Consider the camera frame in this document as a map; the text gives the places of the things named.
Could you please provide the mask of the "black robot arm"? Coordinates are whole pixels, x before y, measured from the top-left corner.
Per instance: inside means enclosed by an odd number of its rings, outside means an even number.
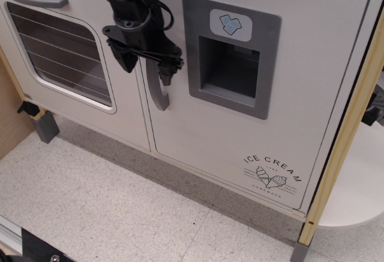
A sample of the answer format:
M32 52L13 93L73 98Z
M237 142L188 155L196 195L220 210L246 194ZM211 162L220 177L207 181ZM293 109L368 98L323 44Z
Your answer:
M184 64L181 49L165 32L174 23L164 23L163 12L171 12L160 0L106 0L113 10L114 24L105 26L115 59L128 73L132 72L139 57L157 62L163 85L171 84L174 74Z

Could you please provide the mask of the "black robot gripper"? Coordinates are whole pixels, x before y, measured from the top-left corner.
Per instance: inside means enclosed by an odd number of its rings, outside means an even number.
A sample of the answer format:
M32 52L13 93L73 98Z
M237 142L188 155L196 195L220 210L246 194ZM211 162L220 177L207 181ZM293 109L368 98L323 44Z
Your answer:
M164 86L182 68L181 49L168 39L148 16L144 21L121 20L114 17L114 25L105 26L103 34L120 66L131 73L139 57L157 61L159 76Z

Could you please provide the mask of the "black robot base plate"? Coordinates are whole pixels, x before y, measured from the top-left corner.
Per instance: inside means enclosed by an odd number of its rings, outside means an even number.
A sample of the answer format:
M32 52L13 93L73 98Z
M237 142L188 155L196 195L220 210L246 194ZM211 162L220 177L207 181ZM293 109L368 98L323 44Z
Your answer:
M36 262L74 262L67 254L56 249L28 230L22 228L22 256L26 261Z

